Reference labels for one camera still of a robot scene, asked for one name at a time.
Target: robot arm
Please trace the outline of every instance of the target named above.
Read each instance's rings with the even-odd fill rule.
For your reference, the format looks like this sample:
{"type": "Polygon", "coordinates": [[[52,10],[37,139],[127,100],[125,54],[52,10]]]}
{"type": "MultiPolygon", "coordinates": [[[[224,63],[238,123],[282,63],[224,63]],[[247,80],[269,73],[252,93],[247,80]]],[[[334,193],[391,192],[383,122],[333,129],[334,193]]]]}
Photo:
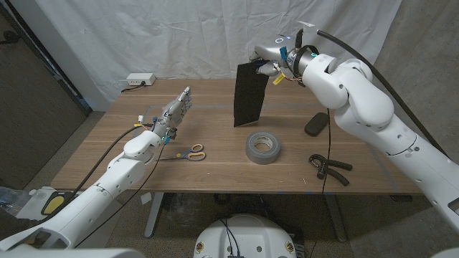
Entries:
{"type": "Polygon", "coordinates": [[[266,46],[257,45],[252,58],[278,61],[281,67],[298,70],[297,76],[318,101],[336,110],[336,124],[385,153],[459,231],[459,166],[394,114],[392,101],[372,84],[372,71],[362,61],[349,59],[337,66],[335,58],[308,50],[301,53],[292,42],[286,36],[271,39],[266,46]]]}
{"type": "Polygon", "coordinates": [[[154,160],[152,150],[175,138],[176,127],[191,107],[190,95],[187,87],[164,108],[153,131],[146,130],[128,141],[124,151],[108,164],[107,171],[92,186],[51,219],[2,240],[0,251],[31,239],[35,240],[32,246],[38,249],[74,248],[113,199],[143,178],[146,165],[154,160]]]}

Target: electrical outlet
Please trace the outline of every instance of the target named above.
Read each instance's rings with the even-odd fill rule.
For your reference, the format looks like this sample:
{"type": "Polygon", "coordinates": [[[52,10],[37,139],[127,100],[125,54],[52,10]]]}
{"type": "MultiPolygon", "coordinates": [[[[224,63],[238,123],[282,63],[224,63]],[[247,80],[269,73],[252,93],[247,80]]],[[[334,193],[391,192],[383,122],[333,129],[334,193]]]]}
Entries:
{"type": "Polygon", "coordinates": [[[149,86],[156,80],[152,73],[131,73],[126,79],[131,86],[139,86],[142,82],[149,86]]]}

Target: white cloth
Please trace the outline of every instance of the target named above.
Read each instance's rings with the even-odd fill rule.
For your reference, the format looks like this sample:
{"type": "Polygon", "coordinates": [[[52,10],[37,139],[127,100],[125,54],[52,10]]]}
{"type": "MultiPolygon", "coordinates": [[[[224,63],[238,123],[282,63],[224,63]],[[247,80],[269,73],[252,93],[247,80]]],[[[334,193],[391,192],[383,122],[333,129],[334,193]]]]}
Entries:
{"type": "MultiPolygon", "coordinates": [[[[109,102],[131,72],[159,79],[234,78],[257,41],[294,36],[301,28],[297,21],[315,24],[374,62],[401,2],[36,1],[109,102]]],[[[304,35],[303,43],[341,60],[351,57],[317,35],[304,35]]]]}

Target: gray tape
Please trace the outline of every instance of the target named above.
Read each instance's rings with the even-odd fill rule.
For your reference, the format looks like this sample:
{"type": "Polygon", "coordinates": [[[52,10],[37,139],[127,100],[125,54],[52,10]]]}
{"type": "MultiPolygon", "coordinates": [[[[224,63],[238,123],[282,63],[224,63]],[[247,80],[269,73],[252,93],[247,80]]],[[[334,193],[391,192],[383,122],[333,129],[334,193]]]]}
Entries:
{"type": "Polygon", "coordinates": [[[256,164],[271,164],[278,158],[280,152],[280,141],[275,135],[268,132],[255,132],[247,137],[245,141],[245,154],[256,164]],[[264,143],[270,147],[268,151],[258,150],[255,146],[264,143]]]}

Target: sticker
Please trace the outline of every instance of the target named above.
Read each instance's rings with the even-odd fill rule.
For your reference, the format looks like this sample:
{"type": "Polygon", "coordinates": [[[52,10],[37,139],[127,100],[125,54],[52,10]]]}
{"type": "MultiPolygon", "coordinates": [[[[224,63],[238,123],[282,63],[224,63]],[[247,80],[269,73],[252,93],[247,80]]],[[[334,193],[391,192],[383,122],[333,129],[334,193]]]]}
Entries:
{"type": "Polygon", "coordinates": [[[283,73],[281,73],[277,78],[275,78],[273,84],[274,84],[274,85],[278,85],[279,82],[280,82],[281,80],[283,80],[284,78],[285,78],[285,75],[284,75],[283,73]]]}

